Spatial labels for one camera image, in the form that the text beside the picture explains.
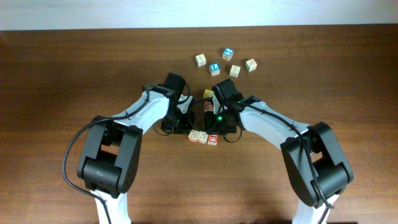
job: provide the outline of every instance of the wood grain surface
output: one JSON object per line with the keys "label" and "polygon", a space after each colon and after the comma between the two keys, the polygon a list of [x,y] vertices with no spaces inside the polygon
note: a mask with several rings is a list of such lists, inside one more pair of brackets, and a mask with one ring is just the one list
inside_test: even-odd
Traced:
{"label": "wood grain surface", "polygon": [[[0,33],[0,223],[97,223],[95,202],[62,179],[73,135],[93,117],[120,113],[142,85],[178,72],[196,99],[233,78],[297,121],[328,123],[354,181],[329,222],[398,221],[398,26],[63,30]],[[235,50],[230,62],[225,47]],[[205,54],[197,67],[194,56]],[[244,61],[254,58],[248,73]],[[208,64],[221,74],[211,77]],[[68,160],[76,176],[84,137]],[[245,132],[234,144],[143,137],[129,191],[135,223],[271,224],[291,220],[298,198],[282,154]]]}

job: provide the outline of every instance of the wooden block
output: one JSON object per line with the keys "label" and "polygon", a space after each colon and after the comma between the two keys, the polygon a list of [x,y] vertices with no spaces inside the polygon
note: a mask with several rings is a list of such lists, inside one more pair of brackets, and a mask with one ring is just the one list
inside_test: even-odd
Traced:
{"label": "wooden block", "polygon": [[232,76],[232,77],[237,78],[238,75],[239,75],[240,70],[241,70],[241,67],[236,66],[236,65],[232,65],[231,71],[229,72],[229,75]]}
{"label": "wooden block", "polygon": [[210,74],[211,76],[220,74],[220,65],[218,63],[210,64]]}
{"label": "wooden block", "polygon": [[191,132],[188,135],[189,141],[198,142],[199,134],[200,134],[199,131],[194,130],[194,129],[191,130]]}
{"label": "wooden block", "polygon": [[223,53],[223,59],[229,61],[229,60],[231,60],[232,55],[234,55],[234,50],[225,48],[224,53]]}
{"label": "wooden block", "polygon": [[198,67],[201,67],[202,65],[206,65],[205,55],[204,54],[197,55],[196,56],[196,61],[197,61]]}
{"label": "wooden block", "polygon": [[206,134],[206,132],[204,132],[204,131],[201,131],[200,134],[199,134],[198,141],[200,143],[206,144],[207,143],[207,138],[208,138],[208,134]]}
{"label": "wooden block", "polygon": [[207,144],[210,144],[212,146],[216,146],[217,142],[218,142],[218,135],[210,134],[209,138],[207,139]]}
{"label": "wooden block", "polygon": [[256,61],[255,61],[254,59],[250,59],[250,60],[248,60],[248,61],[246,62],[245,67],[246,67],[246,69],[247,69],[249,72],[251,72],[251,71],[253,71],[254,69],[257,68],[257,63],[256,63]]}
{"label": "wooden block", "polygon": [[213,91],[211,90],[205,90],[204,94],[203,94],[203,98],[209,98],[213,96]]}
{"label": "wooden block", "polygon": [[214,106],[210,101],[205,100],[205,112],[214,111]]}

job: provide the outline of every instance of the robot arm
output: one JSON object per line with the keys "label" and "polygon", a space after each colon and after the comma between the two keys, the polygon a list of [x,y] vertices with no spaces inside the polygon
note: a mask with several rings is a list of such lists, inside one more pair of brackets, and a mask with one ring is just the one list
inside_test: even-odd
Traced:
{"label": "robot arm", "polygon": [[[230,79],[215,85],[213,91],[215,105],[223,107],[224,124],[219,126],[224,130],[239,126],[262,136],[282,151],[290,184],[300,199],[293,224],[316,224],[320,220],[319,223],[326,223],[329,209],[325,208],[320,193],[332,205],[353,180],[353,171],[331,128],[325,123],[310,126],[296,122],[270,109],[255,96],[243,98]],[[321,159],[309,163],[297,133],[311,153],[322,153]],[[319,188],[314,184],[310,166],[315,168]]]}
{"label": "robot arm", "polygon": [[[183,96],[185,80],[170,73],[163,85],[152,85],[126,111],[113,117],[132,116],[92,126],[87,134],[77,174],[91,193],[106,201],[111,223],[132,223],[127,210],[127,191],[137,174],[142,135],[159,119],[164,125],[180,132],[192,96]],[[97,116],[93,121],[102,119]],[[119,146],[118,154],[102,150],[104,146]],[[103,204],[96,199],[99,222],[108,224]]]}

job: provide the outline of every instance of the black cable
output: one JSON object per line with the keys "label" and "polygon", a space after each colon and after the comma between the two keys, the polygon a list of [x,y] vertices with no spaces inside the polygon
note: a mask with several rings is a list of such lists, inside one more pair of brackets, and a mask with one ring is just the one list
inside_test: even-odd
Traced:
{"label": "black cable", "polygon": [[284,118],[282,118],[282,117],[280,117],[280,116],[278,116],[278,115],[276,115],[276,114],[274,114],[274,113],[268,112],[268,111],[266,111],[266,110],[262,110],[262,109],[260,109],[260,108],[257,108],[257,107],[255,107],[255,106],[250,105],[250,104],[247,104],[247,103],[227,102],[227,103],[225,103],[225,104],[226,104],[226,105],[241,105],[241,106],[250,107],[250,108],[252,108],[252,109],[255,109],[255,110],[257,110],[257,111],[260,111],[261,113],[267,114],[267,115],[269,115],[269,116],[273,116],[273,117],[277,118],[278,120],[280,120],[281,122],[283,122],[284,124],[286,124],[288,127],[290,127],[290,128],[297,134],[297,136],[298,136],[298,138],[300,139],[300,142],[301,142],[300,145],[304,148],[305,154],[306,154],[306,156],[307,156],[308,163],[309,163],[310,168],[311,168],[311,173],[312,173],[313,181],[314,181],[314,183],[315,183],[315,188],[317,189],[320,198],[322,199],[323,203],[325,203],[326,207],[328,207],[329,209],[333,209],[333,205],[331,205],[331,204],[328,202],[328,200],[325,198],[325,196],[324,196],[324,194],[323,194],[323,192],[322,192],[322,189],[321,189],[321,187],[320,187],[320,185],[319,185],[318,178],[317,178],[317,173],[315,172],[315,167],[314,167],[313,164],[312,164],[311,154],[310,154],[310,151],[309,151],[307,145],[306,145],[305,142],[304,142],[304,138],[303,138],[303,136],[301,135],[300,131],[298,131],[297,128],[296,128],[293,124],[290,124],[290,123],[289,123],[288,121],[286,121]]}
{"label": "black cable", "polygon": [[[189,122],[189,124],[192,126],[193,129],[195,129],[195,130],[197,130],[197,131],[204,131],[204,132],[206,132],[206,133],[209,133],[211,130],[213,130],[213,129],[216,128],[217,120],[216,120],[216,122],[214,122],[214,124],[212,125],[212,127],[209,128],[209,129],[207,129],[207,130],[202,130],[202,129],[199,129],[199,128],[195,127],[195,125],[192,123],[192,120],[191,120],[191,109],[192,109],[197,103],[202,102],[202,101],[210,101],[211,99],[212,99],[212,98],[209,97],[209,98],[204,98],[204,99],[198,100],[198,101],[194,102],[194,103],[188,108],[188,122]],[[218,108],[217,116],[220,114],[221,107],[223,107],[223,105],[220,105],[220,107]]]}
{"label": "black cable", "polygon": [[326,215],[328,214],[329,210],[330,209],[328,207],[325,208],[325,211],[323,211],[322,216],[319,219],[319,221],[317,222],[317,224],[322,224],[322,222],[325,220]]}
{"label": "black cable", "polygon": [[235,142],[239,141],[239,139],[241,139],[241,137],[242,137],[242,133],[243,133],[243,129],[241,128],[241,134],[239,134],[239,137],[238,137],[238,139],[237,139],[237,140],[235,140],[235,141],[229,141],[229,140],[227,140],[227,138],[226,138],[226,134],[223,134],[223,138],[224,138],[224,140],[225,140],[226,142],[229,142],[229,143],[235,143]]}
{"label": "black cable", "polygon": [[189,89],[189,85],[188,85],[188,84],[185,84],[185,86],[187,87],[187,90],[188,90],[188,96],[187,96],[187,98],[186,98],[185,100],[179,101],[179,102],[178,102],[178,105],[181,105],[181,104],[187,102],[187,100],[188,100],[189,97],[191,96],[191,89]]}
{"label": "black cable", "polygon": [[148,88],[147,88],[146,86],[144,86],[144,88],[145,88],[145,91],[146,91],[146,93],[147,93],[147,98],[145,99],[145,102],[144,102],[142,105],[140,105],[140,107],[138,107],[135,111],[133,111],[133,112],[130,113],[130,114],[126,112],[126,115],[125,115],[125,116],[103,118],[103,119],[99,119],[99,120],[97,120],[97,121],[93,121],[93,122],[91,122],[90,124],[87,124],[86,126],[84,126],[84,128],[80,129],[79,132],[77,132],[77,133],[75,134],[75,136],[72,138],[72,140],[70,141],[70,143],[69,143],[69,145],[68,145],[68,147],[67,147],[67,150],[66,150],[66,152],[65,152],[65,155],[64,155],[64,157],[63,157],[63,161],[62,161],[62,176],[63,176],[63,179],[65,180],[65,182],[66,182],[69,186],[71,186],[72,188],[74,188],[74,189],[80,191],[81,193],[86,194],[86,195],[88,195],[88,196],[91,196],[91,197],[93,197],[93,198],[95,198],[95,199],[98,199],[98,200],[102,203],[102,205],[103,205],[103,207],[104,207],[105,214],[106,214],[106,218],[108,219],[108,223],[109,223],[109,224],[112,224],[112,223],[111,223],[111,217],[109,216],[108,208],[107,208],[107,206],[106,206],[106,200],[104,200],[104,199],[102,199],[100,196],[95,195],[95,194],[93,194],[93,193],[91,193],[91,192],[89,192],[89,191],[87,191],[87,190],[84,190],[84,189],[82,189],[82,188],[76,186],[76,185],[73,184],[72,182],[70,182],[70,180],[69,180],[68,177],[67,177],[67,172],[66,172],[67,159],[68,159],[68,156],[69,156],[70,149],[72,148],[72,146],[74,145],[74,143],[76,142],[76,140],[81,136],[81,134],[83,134],[87,129],[91,128],[91,127],[94,126],[94,125],[100,124],[100,123],[106,123],[106,122],[110,122],[110,121],[116,121],[116,120],[120,120],[120,119],[129,118],[129,117],[131,117],[132,115],[136,114],[138,111],[140,111],[140,110],[149,102],[149,90],[148,90]]}
{"label": "black cable", "polygon": [[156,128],[155,128],[155,125],[152,125],[152,128],[155,130],[155,132],[157,133],[157,134],[159,134],[159,135],[161,135],[161,136],[169,136],[171,133],[173,133],[173,130],[174,130],[174,127],[172,126],[172,129],[171,129],[171,131],[169,131],[169,133],[166,133],[166,134],[162,134],[162,133],[160,133],[160,132],[158,132],[157,130],[156,130]]}

